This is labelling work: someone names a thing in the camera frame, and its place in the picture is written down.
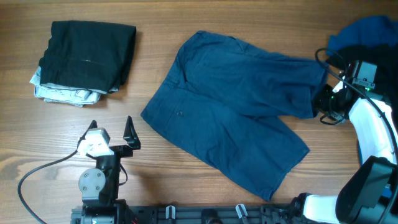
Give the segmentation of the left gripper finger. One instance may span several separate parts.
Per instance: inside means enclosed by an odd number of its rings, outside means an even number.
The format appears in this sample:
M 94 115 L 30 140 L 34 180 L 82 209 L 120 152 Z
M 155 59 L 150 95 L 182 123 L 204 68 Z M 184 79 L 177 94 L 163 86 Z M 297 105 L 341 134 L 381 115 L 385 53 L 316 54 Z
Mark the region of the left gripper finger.
M 138 138 L 138 135 L 134 128 L 134 124 L 132 122 L 132 118 L 130 116 L 128 116 L 126 120 L 123 139 L 127 142 L 127 145 L 134 150 L 138 150 L 141 148 L 141 142 Z
M 86 136 L 86 134 L 87 134 L 87 132 L 89 131 L 89 130 L 91 130 L 91 129 L 95 129 L 95 128 L 97 128 L 98 126 L 97 126 L 97 122 L 95 121 L 95 120 L 93 120 L 91 123 L 90 123 L 90 125 L 88 126 L 88 129 L 84 132 L 84 134 L 82 135 L 82 139 L 84 139 L 85 138 L 85 136 Z

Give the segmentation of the navy blue shorts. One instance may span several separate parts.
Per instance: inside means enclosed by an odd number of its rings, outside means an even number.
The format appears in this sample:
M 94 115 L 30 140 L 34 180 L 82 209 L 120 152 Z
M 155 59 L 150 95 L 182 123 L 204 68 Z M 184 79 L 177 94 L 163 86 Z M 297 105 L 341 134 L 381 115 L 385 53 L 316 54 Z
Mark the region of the navy blue shorts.
M 282 120 L 316 117 L 327 81 L 314 60 L 199 31 L 179 49 L 143 120 L 163 138 L 270 200 L 309 152 Z

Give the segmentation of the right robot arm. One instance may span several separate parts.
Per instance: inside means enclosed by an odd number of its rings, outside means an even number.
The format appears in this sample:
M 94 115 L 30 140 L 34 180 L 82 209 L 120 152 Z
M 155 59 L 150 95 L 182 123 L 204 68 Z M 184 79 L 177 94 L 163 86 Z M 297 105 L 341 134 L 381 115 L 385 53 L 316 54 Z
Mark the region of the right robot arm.
M 295 197 L 280 213 L 287 223 L 397 223 L 397 131 L 376 75 L 375 64 L 355 60 L 337 86 L 317 96 L 315 107 L 328 125 L 354 126 L 361 166 L 338 195 Z

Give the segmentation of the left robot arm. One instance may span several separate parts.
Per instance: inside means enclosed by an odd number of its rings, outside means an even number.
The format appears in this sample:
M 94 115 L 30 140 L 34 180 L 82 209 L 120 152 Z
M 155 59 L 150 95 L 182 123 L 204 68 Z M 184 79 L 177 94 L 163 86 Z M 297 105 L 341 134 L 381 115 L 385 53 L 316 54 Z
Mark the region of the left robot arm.
M 71 223 L 75 224 L 127 224 L 138 223 L 134 212 L 124 199 L 118 199 L 120 172 L 124 170 L 121 159 L 132 157 L 134 150 L 141 148 L 141 142 L 134 129 L 132 118 L 127 117 L 124 128 L 124 145 L 110 146 L 110 136 L 104 128 L 92 121 L 79 139 L 77 151 L 92 157 L 96 165 L 82 173 L 78 181 L 83 206 L 74 210 Z

